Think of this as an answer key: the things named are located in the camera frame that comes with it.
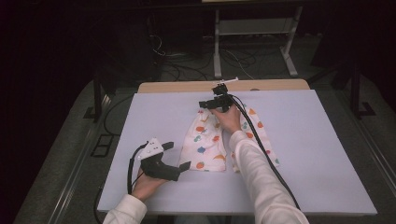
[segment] right hand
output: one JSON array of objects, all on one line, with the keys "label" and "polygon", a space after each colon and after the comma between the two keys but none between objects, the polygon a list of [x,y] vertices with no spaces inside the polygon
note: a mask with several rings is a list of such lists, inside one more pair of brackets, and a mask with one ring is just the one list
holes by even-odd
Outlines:
[{"label": "right hand", "polygon": [[210,109],[210,112],[218,118],[221,127],[228,133],[233,134],[236,131],[242,130],[240,121],[241,112],[236,105],[231,105],[230,109],[225,113],[219,112],[217,109]]}]

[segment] wooden table edge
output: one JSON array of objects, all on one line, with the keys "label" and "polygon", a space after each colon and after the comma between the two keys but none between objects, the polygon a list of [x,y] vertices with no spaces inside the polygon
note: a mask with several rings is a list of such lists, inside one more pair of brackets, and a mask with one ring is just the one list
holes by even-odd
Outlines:
[{"label": "wooden table edge", "polygon": [[[186,81],[186,82],[144,82],[140,84],[138,93],[154,92],[193,92],[211,91],[218,81]],[[310,90],[305,80],[294,79],[263,79],[239,80],[226,83],[229,91],[285,91]]]}]

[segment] hand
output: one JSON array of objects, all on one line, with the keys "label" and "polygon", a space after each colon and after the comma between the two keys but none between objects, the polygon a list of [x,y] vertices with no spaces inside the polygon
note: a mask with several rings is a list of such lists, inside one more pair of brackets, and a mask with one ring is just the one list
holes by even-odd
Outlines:
[{"label": "hand", "polygon": [[225,113],[221,113],[217,109],[210,109],[210,112],[218,118],[220,125],[230,134],[242,130],[241,112],[236,108],[236,105],[231,105]]},{"label": "hand", "polygon": [[167,180],[152,178],[143,174],[142,169],[139,169],[137,176],[140,177],[137,179],[136,184],[134,185],[134,189],[131,192],[131,195],[136,197],[142,203],[152,194],[154,194],[160,185],[167,182]]}]

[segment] white cloth with colorful pattern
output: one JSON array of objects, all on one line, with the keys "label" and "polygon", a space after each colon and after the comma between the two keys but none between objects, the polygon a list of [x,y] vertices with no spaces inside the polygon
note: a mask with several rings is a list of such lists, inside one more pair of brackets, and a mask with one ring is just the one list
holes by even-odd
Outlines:
[{"label": "white cloth with colorful pattern", "polygon": [[[275,166],[279,165],[276,154],[272,150],[264,126],[256,112],[245,106],[247,114],[260,137],[262,144]],[[256,141],[247,120],[241,116],[241,129],[248,138]],[[198,171],[225,171],[227,152],[222,140],[222,128],[218,119],[208,109],[200,109],[192,125],[187,130],[181,150],[179,164],[191,161],[190,170]],[[239,172],[239,168],[233,158],[233,170]]]}]

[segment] dark background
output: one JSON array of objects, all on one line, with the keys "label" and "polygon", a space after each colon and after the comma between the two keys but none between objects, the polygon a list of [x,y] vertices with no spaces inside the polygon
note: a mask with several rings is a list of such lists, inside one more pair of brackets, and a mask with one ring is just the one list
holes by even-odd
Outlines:
[{"label": "dark background", "polygon": [[[324,34],[315,65],[325,68],[345,57],[356,58],[361,72],[396,110],[394,3],[342,2],[305,7],[297,33]],[[9,223],[69,109],[93,75],[111,93],[117,87],[155,81],[161,62],[156,61],[148,38],[150,13],[83,11],[68,0],[7,0],[0,3],[0,10],[0,222]],[[213,32],[211,16],[213,11],[157,13],[150,29],[167,38],[168,44],[199,54],[202,35]],[[229,10],[225,16],[246,13]],[[186,28],[190,35],[182,32]]]}]

